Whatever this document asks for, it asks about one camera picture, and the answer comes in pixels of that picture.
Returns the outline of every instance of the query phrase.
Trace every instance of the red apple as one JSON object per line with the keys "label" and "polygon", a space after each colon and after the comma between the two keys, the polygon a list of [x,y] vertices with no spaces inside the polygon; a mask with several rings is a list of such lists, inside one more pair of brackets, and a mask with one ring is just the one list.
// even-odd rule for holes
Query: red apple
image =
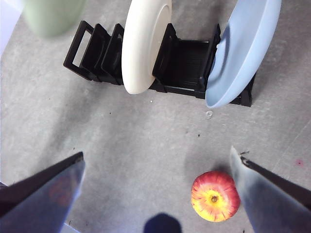
{"label": "red apple", "polygon": [[221,222],[234,216],[240,206],[240,197],[229,175],[209,171],[195,179],[191,203],[197,214],[205,220]]}

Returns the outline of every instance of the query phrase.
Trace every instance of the white plate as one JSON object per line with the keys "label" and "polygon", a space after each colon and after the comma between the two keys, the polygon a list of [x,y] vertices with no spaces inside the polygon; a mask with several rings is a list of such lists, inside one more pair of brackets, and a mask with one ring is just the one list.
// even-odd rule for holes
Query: white plate
{"label": "white plate", "polygon": [[122,76],[130,94],[147,90],[162,39],[172,17],[171,0],[132,0],[122,45]]}

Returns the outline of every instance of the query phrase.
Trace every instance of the gray floor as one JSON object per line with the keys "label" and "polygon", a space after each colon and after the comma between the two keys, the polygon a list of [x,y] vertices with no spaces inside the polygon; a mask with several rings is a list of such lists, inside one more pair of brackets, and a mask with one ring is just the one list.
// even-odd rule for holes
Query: gray floor
{"label": "gray floor", "polygon": [[[174,0],[181,38],[207,39],[224,28],[235,0]],[[111,33],[125,25],[130,0],[89,0],[83,19]],[[67,223],[83,233],[143,232],[167,213],[184,233],[252,232],[245,210],[223,223],[190,204],[193,180],[228,166],[231,145],[311,189],[311,0],[283,0],[251,108],[213,110],[203,100],[83,80],[62,66],[77,25],[44,40],[23,19],[1,58],[1,181],[12,184],[83,151],[86,175]]]}

